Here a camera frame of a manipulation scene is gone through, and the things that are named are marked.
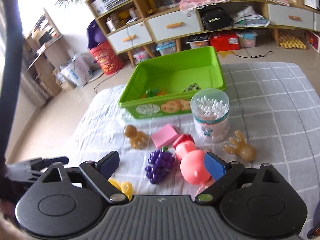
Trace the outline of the wooden desk shelf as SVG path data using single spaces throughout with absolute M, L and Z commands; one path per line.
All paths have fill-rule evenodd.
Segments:
M 55 67 L 45 54 L 61 38 L 48 12 L 44 12 L 32 30 L 23 38 L 20 85 L 37 108 L 44 106 L 61 92 Z

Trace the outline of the brown octopus toy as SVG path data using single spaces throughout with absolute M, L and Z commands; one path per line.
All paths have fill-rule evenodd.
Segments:
M 129 139 L 131 148 L 140 150 L 146 147 L 149 137 L 135 126 L 127 125 L 124 128 L 124 135 Z
M 223 151 L 238 155 L 245 162 L 252 162 L 257 156 L 257 150 L 246 142 L 245 136 L 239 131 L 234 132 L 235 137 L 230 137 L 229 144 L 225 144 Z

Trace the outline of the yellow plastic toy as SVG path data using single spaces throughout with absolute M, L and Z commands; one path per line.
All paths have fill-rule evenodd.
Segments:
M 129 181 L 119 182 L 115 179 L 110 178 L 108 182 L 111 183 L 118 190 L 120 190 L 123 194 L 125 194 L 128 197 L 129 201 L 131 201 L 133 196 L 133 186 Z

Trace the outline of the green plastic storage bin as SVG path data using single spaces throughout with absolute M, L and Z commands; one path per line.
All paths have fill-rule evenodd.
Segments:
M 187 114 L 197 91 L 183 91 L 193 83 L 201 89 L 225 90 L 225 78 L 213 47 L 189 49 L 139 63 L 119 99 L 119 107 L 135 119 Z M 147 89 L 163 90 L 166 94 L 142 99 Z

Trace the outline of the yellow foam egg mat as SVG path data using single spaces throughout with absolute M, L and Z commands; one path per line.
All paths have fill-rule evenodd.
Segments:
M 306 49 L 306 45 L 298 37 L 287 32 L 279 33 L 279 45 L 285 49 Z

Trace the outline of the clear cotton swab jar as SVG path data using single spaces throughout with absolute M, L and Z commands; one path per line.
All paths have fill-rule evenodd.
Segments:
M 213 88 L 199 90 L 190 101 L 197 135 L 204 141 L 218 143 L 230 129 L 229 97 Z

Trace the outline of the red round drum container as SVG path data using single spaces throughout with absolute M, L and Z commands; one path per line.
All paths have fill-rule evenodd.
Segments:
M 124 67 L 124 61 L 114 52 L 108 41 L 89 50 L 106 75 L 115 74 Z

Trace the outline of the clear box blue lid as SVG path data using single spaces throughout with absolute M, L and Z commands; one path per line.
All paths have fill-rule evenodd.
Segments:
M 157 44 L 156 50 L 160 53 L 161 56 L 176 53 L 176 42 L 174 40 L 160 42 Z

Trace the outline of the red cardboard box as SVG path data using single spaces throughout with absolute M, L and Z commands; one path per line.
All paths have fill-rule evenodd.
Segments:
M 220 31 L 211 33 L 209 44 L 217 52 L 239 50 L 240 44 L 234 31 Z

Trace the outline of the pink pig toy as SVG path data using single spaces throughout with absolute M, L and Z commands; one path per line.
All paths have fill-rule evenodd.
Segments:
M 180 135 L 172 146 L 176 159 L 180 161 L 180 172 L 183 179 L 191 185 L 199 186 L 195 195 L 214 183 L 212 176 L 204 166 L 206 153 L 196 147 L 191 135 Z

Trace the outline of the green patterned toy piece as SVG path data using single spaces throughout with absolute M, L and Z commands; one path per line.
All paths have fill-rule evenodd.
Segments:
M 189 85 L 183 92 L 186 93 L 186 92 L 197 91 L 197 90 L 201 90 L 201 87 L 197 83 L 193 83 Z

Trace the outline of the white blue paper bag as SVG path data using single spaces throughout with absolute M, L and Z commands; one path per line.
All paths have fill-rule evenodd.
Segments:
M 84 87 L 93 77 L 93 72 L 86 63 L 84 54 L 74 55 L 64 66 L 60 67 L 60 73 L 77 87 Z

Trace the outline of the black handbag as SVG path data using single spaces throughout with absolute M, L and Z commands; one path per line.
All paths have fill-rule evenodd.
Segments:
M 221 7 L 205 7 L 200 10 L 201 21 L 207 31 L 216 31 L 231 26 L 231 18 Z

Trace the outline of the purple toy grapes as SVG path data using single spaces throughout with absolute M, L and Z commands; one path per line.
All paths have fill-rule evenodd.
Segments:
M 148 165 L 145 167 L 146 177 L 152 184 L 161 183 L 173 169 L 174 155 L 166 146 L 150 153 Z

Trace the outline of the orange toy pumpkin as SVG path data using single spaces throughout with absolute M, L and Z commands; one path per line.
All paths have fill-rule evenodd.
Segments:
M 154 96 L 161 96 L 161 95 L 165 95 L 166 92 L 163 90 L 159 90 L 159 89 L 147 89 L 145 91 L 145 93 L 142 95 L 142 99 L 144 98 L 150 98 L 150 97 L 154 97 Z

